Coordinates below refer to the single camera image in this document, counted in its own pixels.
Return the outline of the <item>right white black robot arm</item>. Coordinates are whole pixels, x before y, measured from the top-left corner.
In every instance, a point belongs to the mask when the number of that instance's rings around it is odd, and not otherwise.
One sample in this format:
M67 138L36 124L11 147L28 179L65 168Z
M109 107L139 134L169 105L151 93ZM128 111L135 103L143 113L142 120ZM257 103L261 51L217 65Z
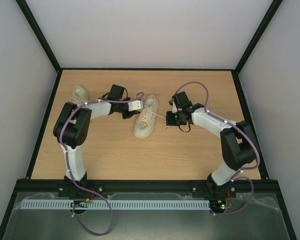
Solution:
M203 104L193 104L184 91L174 94L169 104L172 110L166 113L167 126L195 125L220 139L223 162L207 178L208 191L212 195L223 193L225 184L243 170L259 167L259 148L249 123L224 119Z

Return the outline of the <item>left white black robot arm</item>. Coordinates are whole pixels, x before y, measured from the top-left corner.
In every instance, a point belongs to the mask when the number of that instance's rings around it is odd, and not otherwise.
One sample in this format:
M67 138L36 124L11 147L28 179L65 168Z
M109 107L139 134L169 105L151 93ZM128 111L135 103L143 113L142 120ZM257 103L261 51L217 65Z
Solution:
M122 114L123 119L129 119L140 113L143 108L143 92L136 98L123 95L128 91L125 87L113 84L109 92L97 100L80 99L78 103L66 102L54 125L53 135L57 138L65 158L65 177L76 182L87 177L83 161L83 144L88 136L90 122L93 119Z

